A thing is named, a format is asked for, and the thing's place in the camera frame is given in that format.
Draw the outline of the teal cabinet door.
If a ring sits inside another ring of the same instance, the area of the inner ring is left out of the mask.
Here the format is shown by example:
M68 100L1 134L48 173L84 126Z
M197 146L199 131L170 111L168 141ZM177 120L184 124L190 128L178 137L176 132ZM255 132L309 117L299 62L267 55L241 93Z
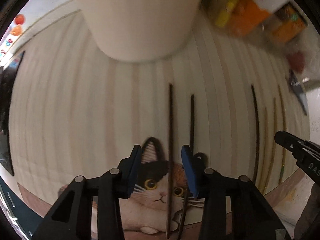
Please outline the teal cabinet door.
M29 208L1 178L1 197L9 211L9 221L22 233L23 239L32 239L42 217Z

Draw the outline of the dark blue smartphone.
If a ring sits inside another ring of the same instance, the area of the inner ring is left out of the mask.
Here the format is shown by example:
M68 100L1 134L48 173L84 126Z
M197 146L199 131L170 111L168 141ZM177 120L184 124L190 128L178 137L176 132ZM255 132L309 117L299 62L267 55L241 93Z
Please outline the dark blue smartphone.
M293 91L293 93L295 94L295 96L297 97L298 102L300 103L304 114L308 115L309 109L308 109L308 100L306 97L306 93L304 92L302 84L297 79L293 70L289 71L289 86Z

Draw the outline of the black chopstick curved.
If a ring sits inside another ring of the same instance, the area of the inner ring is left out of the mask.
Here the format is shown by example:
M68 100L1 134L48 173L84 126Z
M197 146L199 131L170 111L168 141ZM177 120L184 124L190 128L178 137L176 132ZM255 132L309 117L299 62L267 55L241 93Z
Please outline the black chopstick curved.
M255 94L255 89L253 84L251 84L251 91L253 96L253 103L254 103L254 114L255 114L255 135L256 135L256 142L255 142L255 160L254 160L254 171L253 171L253 183L257 181L258 175L258 165L259 165L259 152L260 152L260 126L259 126L259 112L258 112L258 104L257 98Z

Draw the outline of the red object in bag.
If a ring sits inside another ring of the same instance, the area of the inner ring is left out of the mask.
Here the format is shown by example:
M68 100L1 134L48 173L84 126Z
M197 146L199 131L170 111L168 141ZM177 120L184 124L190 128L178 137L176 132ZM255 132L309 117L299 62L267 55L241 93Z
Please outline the red object in bag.
M286 59L293 71L299 74L303 73L305 68L305 56L301 51L287 54Z

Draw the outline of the striped cat table mat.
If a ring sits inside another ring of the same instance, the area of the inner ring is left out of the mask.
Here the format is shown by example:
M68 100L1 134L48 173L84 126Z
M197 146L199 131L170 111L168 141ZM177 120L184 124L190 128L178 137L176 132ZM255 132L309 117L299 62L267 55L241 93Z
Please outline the striped cat table mat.
M108 57L79 11L38 33L15 58L24 50L10 104L10 153L22 199L42 219L76 176L100 177L139 145L142 157L135 187L128 199L119 201L124 239L166 239L170 83L174 162L169 239L177 239L188 187L181 148L189 145L191 94L195 102L192 153L203 153L205 166L223 176L246 175L252 181L253 84L260 126L257 189L265 107L263 188L271 156L273 98L276 133L310 138L309 113L304 114L289 86L286 56L219 32L203 12L181 49L149 62ZM266 194L281 187L297 169L292 153L276 142L275 146ZM189 190L181 239L199 239L203 208L204 199L194 198Z

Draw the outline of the clear condiment tray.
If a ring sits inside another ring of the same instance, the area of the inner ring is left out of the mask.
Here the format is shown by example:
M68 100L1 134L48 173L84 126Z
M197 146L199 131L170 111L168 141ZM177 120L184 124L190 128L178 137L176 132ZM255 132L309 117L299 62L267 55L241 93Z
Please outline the clear condiment tray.
M202 0L219 32L275 54L298 49L309 21L293 0Z

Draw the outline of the orange seasoning box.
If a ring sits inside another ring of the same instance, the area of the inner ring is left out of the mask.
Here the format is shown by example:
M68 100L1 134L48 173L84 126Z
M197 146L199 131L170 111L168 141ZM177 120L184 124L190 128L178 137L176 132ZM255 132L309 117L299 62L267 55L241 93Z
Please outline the orange seasoning box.
M227 29L233 36L244 37L270 15L253 0L239 0L227 23Z

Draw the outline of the black gas stove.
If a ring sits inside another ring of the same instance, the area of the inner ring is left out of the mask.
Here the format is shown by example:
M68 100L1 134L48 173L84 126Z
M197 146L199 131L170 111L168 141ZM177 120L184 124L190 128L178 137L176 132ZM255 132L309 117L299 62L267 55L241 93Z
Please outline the black gas stove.
M14 176L14 168L9 142L9 113L12 91L19 67L23 61L25 50L22 51L8 66L1 67L1 164Z

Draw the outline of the yellow seasoning packet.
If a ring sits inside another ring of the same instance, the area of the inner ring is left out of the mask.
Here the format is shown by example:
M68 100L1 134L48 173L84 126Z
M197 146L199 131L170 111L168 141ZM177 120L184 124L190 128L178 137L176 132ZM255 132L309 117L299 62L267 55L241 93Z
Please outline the yellow seasoning packet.
M239 0L224 0L214 24L219 28L224 28L231 18L231 14Z

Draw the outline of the beige cylindrical utensil holder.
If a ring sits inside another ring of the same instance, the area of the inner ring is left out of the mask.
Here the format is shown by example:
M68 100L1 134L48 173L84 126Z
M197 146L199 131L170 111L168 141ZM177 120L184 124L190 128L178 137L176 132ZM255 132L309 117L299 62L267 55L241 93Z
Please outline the beige cylindrical utensil holder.
M91 34L108 57L151 61L187 40L201 0L76 0Z

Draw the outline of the colourful wall stickers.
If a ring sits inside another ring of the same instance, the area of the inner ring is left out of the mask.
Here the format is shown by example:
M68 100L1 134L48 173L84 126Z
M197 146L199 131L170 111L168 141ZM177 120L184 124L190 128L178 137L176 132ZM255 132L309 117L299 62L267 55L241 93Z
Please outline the colourful wall stickers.
M8 55L9 49L12 47L14 42L23 34L23 25L25 24L25 22L25 16L23 14L18 14L7 28L5 34L3 35L0 47L1 66L5 65L4 60Z

